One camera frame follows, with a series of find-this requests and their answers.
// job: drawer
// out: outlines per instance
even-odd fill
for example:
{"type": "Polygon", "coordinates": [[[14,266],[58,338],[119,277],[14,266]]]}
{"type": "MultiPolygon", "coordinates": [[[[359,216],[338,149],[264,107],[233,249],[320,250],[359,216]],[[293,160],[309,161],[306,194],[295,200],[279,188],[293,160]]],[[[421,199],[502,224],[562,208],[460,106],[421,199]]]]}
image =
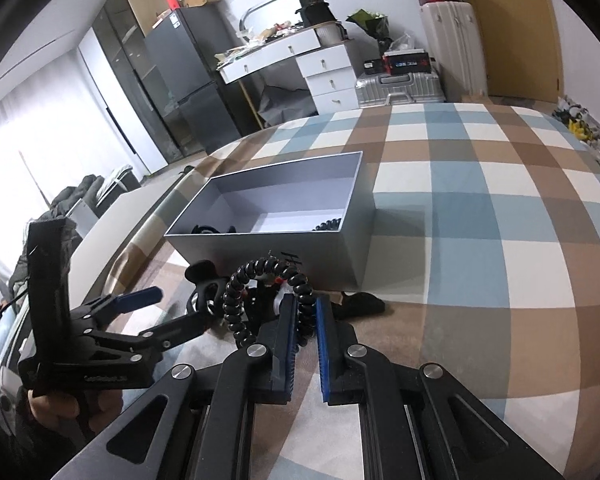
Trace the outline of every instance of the drawer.
{"type": "Polygon", "coordinates": [[[312,96],[330,94],[356,87],[358,76],[352,67],[331,70],[324,74],[311,75],[306,83],[312,96]]]}
{"type": "Polygon", "coordinates": [[[315,31],[313,29],[304,30],[292,34],[288,38],[266,44],[243,58],[237,59],[231,64],[222,67],[220,74],[225,83],[230,83],[283,59],[288,59],[289,57],[297,56],[298,54],[303,54],[317,48],[320,48],[320,41],[315,31]]]}
{"type": "Polygon", "coordinates": [[[340,92],[314,96],[314,103],[319,114],[333,114],[344,110],[357,110],[358,96],[356,90],[350,88],[340,92]]]}
{"type": "Polygon", "coordinates": [[[330,46],[318,52],[298,57],[296,61],[300,67],[300,72],[304,77],[309,77],[351,66],[352,62],[349,59],[349,49],[347,48],[349,43],[330,46]]]}

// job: plaid bedsheet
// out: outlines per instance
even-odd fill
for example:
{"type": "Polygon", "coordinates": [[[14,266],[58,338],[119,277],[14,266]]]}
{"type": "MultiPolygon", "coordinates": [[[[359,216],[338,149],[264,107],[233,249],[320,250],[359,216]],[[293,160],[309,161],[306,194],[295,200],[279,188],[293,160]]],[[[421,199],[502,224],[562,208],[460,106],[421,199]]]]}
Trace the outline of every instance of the plaid bedsheet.
{"type": "MultiPolygon", "coordinates": [[[[114,329],[137,333],[184,312],[187,264],[162,236],[206,178],[357,151],[378,209],[363,288],[388,302],[383,316],[354,322],[359,340],[400,364],[439,362],[567,478],[593,478],[600,168],[540,112],[368,108],[293,121],[222,148],[180,182],[117,261],[110,291],[158,285],[165,300],[114,329]]],[[[157,374],[176,362],[216,364],[233,350],[231,335],[209,332],[168,352],[157,374]]],[[[298,357],[293,401],[257,407],[255,425],[254,479],[363,478],[357,407],[321,403],[314,342],[298,357]]]]}

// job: gray refrigerator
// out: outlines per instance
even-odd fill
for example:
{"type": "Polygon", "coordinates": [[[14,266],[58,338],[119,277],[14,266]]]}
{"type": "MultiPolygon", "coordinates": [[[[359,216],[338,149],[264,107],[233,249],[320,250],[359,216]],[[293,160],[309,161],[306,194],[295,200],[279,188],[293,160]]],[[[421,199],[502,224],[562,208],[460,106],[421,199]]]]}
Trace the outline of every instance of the gray refrigerator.
{"type": "Polygon", "coordinates": [[[237,82],[225,84],[215,54],[236,46],[214,4],[174,10],[144,39],[180,113],[207,153],[258,130],[237,82]]]}

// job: human hand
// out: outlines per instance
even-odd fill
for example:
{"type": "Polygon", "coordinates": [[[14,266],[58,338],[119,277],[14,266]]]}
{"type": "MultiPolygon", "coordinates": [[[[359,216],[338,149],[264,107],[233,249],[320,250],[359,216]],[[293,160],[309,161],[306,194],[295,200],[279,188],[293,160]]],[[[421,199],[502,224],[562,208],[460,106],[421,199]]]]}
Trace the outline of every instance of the human hand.
{"type": "MultiPolygon", "coordinates": [[[[60,420],[74,419],[80,413],[78,401],[74,396],[62,392],[34,397],[33,391],[27,393],[29,407],[33,417],[48,430],[57,431],[60,420]]],[[[99,413],[89,419],[89,427],[98,434],[104,430],[122,412],[122,391],[106,390],[98,395],[99,413]]]]}

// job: curtain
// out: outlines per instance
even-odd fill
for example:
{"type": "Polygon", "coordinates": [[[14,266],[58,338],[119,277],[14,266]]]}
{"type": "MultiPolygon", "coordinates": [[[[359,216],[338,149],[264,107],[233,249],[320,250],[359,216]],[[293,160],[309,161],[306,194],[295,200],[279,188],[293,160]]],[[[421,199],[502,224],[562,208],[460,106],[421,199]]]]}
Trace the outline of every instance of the curtain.
{"type": "Polygon", "coordinates": [[[26,224],[67,186],[106,177],[125,164],[146,172],[93,94],[84,61],[72,50],[0,101],[0,276],[22,252],[26,224]]]}

